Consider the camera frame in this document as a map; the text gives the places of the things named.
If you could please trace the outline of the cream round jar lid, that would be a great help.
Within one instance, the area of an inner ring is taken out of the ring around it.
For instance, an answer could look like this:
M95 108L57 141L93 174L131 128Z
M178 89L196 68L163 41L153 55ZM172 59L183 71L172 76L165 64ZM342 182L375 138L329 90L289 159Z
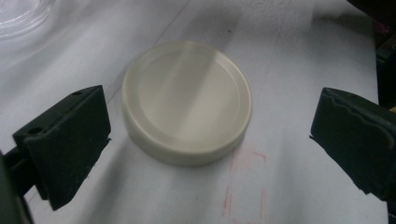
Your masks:
M201 166L242 141L252 97L227 56L180 41L134 59L122 81L121 106L127 132L144 152L168 164Z

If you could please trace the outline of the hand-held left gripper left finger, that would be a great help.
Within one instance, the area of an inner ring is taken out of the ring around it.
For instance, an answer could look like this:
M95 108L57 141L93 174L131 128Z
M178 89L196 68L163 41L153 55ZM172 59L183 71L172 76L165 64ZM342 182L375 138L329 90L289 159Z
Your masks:
M13 181L37 187L57 210L69 203L109 143L111 126L101 85L75 91L13 134Z

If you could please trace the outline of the clear glass jar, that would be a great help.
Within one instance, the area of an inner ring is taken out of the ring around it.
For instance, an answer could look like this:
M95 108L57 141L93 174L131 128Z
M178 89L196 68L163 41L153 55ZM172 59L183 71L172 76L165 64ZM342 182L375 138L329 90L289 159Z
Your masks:
M56 0L0 0L0 40L24 35L50 14Z

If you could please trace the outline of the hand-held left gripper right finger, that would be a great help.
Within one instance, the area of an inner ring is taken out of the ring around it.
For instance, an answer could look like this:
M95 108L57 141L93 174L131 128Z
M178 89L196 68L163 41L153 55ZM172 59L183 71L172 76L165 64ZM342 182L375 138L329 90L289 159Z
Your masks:
M396 113L359 95L324 88L311 138L364 193L396 201Z

